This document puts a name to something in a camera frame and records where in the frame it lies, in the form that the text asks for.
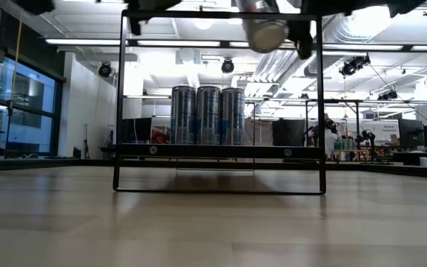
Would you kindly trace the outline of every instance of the wooden floor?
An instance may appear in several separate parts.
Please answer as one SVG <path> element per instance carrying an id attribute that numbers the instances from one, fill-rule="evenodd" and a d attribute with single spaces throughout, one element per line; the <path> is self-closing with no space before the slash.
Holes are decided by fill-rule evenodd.
<path id="1" fill-rule="evenodd" d="M 0 266 L 427 267 L 427 178 L 328 172 L 325 197 L 113 193 L 112 168 L 0 171 Z M 317 190 L 317 173 L 124 169 L 139 188 Z"/>

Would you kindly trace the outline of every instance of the ceiling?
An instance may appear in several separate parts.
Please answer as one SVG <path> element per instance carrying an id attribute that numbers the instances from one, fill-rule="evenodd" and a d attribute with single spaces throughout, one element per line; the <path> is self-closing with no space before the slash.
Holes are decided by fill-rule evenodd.
<path id="1" fill-rule="evenodd" d="M 195 10 L 198 8 L 196 1 L 189 0 L 174 9 Z M 286 0 L 278 0 L 280 8 L 288 8 Z M 42 16 L 24 17 L 24 23 L 42 34 L 46 38 L 90 38 L 90 39 L 117 39 L 119 38 L 120 14 L 124 10 L 124 4 L 94 4 L 86 1 L 62 1 L 55 0 L 56 9 L 51 13 Z M 205 10 L 232 11 L 231 0 L 210 1 Z M 0 6 L 14 16 L 19 14 L 19 9 L 10 1 L 0 0 Z M 423 15 L 424 9 L 417 9 L 407 15 L 398 16 L 386 22 L 380 22 L 376 15 L 371 13 L 361 17 L 333 17 L 324 29 L 324 37 L 327 42 L 347 42 L 343 33 L 348 30 L 376 31 L 368 38 L 354 37 L 357 42 L 371 43 L 400 43 L 400 44 L 427 44 L 427 16 Z M 245 33 L 238 20 L 213 20 L 212 25 L 207 30 L 200 27 L 205 26 L 193 19 L 151 19 L 149 23 L 142 26 L 142 35 L 137 38 L 148 39 L 225 39 L 245 41 Z M 381 29 L 371 29 L 374 24 L 382 25 Z M 175 85 L 188 83 L 185 69 L 176 64 L 176 51 L 173 48 L 140 48 L 132 47 L 127 50 L 128 54 L 136 54 L 143 73 L 145 74 L 145 88 L 148 93 L 158 93 L 165 91 Z M 200 84 L 229 86 L 235 75 L 256 75 L 260 73 L 261 63 L 266 62 L 268 55 L 255 53 L 251 50 L 221 50 L 221 49 L 200 49 L 201 55 L 215 55 L 232 58 L 236 72 L 224 75 L 220 71 L 221 62 L 209 62 L 207 65 L 199 66 L 198 79 Z M 117 55 L 118 49 L 114 47 L 89 47 L 83 48 L 84 55 L 88 62 L 95 66 L 99 65 L 96 57 L 102 54 Z M 324 88 L 328 92 L 327 96 L 345 95 L 355 98 L 365 98 L 372 93 L 386 89 L 385 82 L 399 90 L 405 97 L 412 97 L 415 83 L 427 75 L 427 53 L 370 53 L 372 67 L 365 67 L 357 74 L 345 79 L 338 75 L 338 68 L 344 60 L 350 59 L 347 56 L 324 57 L 325 81 Z M 294 55 L 286 54 L 271 60 L 271 65 L 284 65 L 284 68 L 271 67 L 270 71 L 278 71 L 281 78 L 277 82 L 278 92 L 284 93 L 288 97 L 297 96 L 305 91 L 313 93 L 317 86 L 316 80 L 311 77 L 304 77 L 304 69 L 309 67 L 312 61 L 300 61 Z"/>

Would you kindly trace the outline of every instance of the metal stand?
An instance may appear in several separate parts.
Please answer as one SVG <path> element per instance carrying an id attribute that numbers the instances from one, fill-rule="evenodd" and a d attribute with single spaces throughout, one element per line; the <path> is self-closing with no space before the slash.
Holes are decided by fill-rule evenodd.
<path id="1" fill-rule="evenodd" d="M 227 145 L 145 145 L 122 143 L 123 89 L 125 77 L 125 53 L 127 42 L 127 18 L 144 20 L 147 18 L 197 18 L 197 19 L 278 19 L 293 21 L 316 21 L 317 26 L 317 102 L 319 107 L 320 146 L 306 147 L 258 147 L 258 146 L 227 146 Z M 194 194 L 267 194 L 267 195 L 323 195 L 326 192 L 325 179 L 325 129 L 324 129 L 324 84 L 322 73 L 322 18 L 312 15 L 284 13 L 229 13 L 229 12 L 198 12 L 198 11 L 146 11 L 122 12 L 121 35 L 119 46 L 119 79 L 116 103 L 116 148 L 113 172 L 113 190 L 124 192 L 145 193 L 194 193 Z M 170 190 L 170 189 L 129 189 L 119 186 L 119 174 L 122 160 L 130 156 L 149 156 L 163 158 L 267 158 L 267 159 L 312 159 L 319 161 L 320 188 L 317 192 L 290 191 L 240 191 L 240 190 Z M 209 168 L 223 168 L 217 162 L 210 162 Z"/>

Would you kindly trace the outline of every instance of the floor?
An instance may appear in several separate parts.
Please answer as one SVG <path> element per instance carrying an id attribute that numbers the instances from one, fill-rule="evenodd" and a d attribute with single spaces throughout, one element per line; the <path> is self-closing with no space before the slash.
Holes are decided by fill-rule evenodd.
<path id="1" fill-rule="evenodd" d="M 325 197 L 115 194 L 112 172 L 0 171 L 0 266 L 427 266 L 427 178 L 328 172 Z M 126 168 L 122 183 L 317 185 L 315 172 L 175 174 Z"/>

